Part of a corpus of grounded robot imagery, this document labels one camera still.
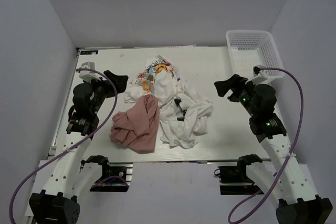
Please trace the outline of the white colourful print t shirt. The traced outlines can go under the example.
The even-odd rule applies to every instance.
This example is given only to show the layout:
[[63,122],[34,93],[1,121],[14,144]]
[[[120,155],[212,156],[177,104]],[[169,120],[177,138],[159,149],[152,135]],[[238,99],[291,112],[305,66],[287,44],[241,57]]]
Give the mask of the white colourful print t shirt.
[[125,103],[136,103],[144,95],[154,95],[160,106],[170,102],[180,92],[181,75],[177,66],[160,55],[147,59],[145,69],[124,92]]

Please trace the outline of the pink t shirt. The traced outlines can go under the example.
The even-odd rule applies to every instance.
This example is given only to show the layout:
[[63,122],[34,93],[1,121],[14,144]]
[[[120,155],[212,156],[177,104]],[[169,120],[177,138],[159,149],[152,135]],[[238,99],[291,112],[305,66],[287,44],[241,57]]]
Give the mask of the pink t shirt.
[[143,95],[125,112],[112,117],[110,140],[137,153],[153,153],[159,126],[159,106],[155,96]]

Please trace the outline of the white t shirt black print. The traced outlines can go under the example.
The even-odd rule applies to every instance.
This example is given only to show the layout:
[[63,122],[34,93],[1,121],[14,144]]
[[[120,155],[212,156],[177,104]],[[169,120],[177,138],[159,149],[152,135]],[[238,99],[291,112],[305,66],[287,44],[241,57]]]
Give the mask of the white t shirt black print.
[[183,81],[171,101],[160,108],[160,140],[170,148],[193,148],[197,136],[207,133],[207,118],[213,102],[201,96],[195,87]]

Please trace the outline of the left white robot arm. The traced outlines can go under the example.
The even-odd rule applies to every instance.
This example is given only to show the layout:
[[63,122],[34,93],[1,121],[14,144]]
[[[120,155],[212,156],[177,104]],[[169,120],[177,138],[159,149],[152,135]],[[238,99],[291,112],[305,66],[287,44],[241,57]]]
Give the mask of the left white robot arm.
[[53,158],[55,168],[42,188],[33,193],[29,206],[37,223],[76,223],[79,199],[97,181],[110,178],[108,158],[98,155],[83,160],[94,134],[103,126],[98,112],[107,98],[117,98],[127,87],[128,76],[80,68],[83,80],[73,89],[73,105],[68,113],[64,149]]

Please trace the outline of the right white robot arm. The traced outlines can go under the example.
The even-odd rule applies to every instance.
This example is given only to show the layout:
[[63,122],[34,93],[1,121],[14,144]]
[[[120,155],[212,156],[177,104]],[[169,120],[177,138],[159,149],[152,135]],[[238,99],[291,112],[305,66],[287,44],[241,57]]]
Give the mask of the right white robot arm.
[[332,203],[318,195],[302,172],[287,131],[275,113],[275,89],[268,84],[253,84],[237,74],[214,85],[220,97],[231,91],[229,101],[240,103],[248,112],[250,129],[277,173],[273,176],[257,155],[250,154],[239,158],[238,177],[257,184],[273,204],[279,223],[325,223]]

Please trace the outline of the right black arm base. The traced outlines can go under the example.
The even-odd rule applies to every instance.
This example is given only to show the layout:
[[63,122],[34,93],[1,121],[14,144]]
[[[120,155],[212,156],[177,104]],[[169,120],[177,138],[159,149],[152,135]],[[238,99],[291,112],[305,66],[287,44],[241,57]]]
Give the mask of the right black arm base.
[[214,170],[214,176],[219,179],[222,196],[253,195],[260,191],[255,182],[238,173],[235,166],[219,166]]

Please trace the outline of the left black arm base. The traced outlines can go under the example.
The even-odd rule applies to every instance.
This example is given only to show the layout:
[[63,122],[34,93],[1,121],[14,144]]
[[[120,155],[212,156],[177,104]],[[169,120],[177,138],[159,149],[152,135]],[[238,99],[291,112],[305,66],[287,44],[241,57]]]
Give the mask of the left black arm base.
[[126,193],[131,184],[132,163],[111,163],[108,171],[91,187],[91,192]]

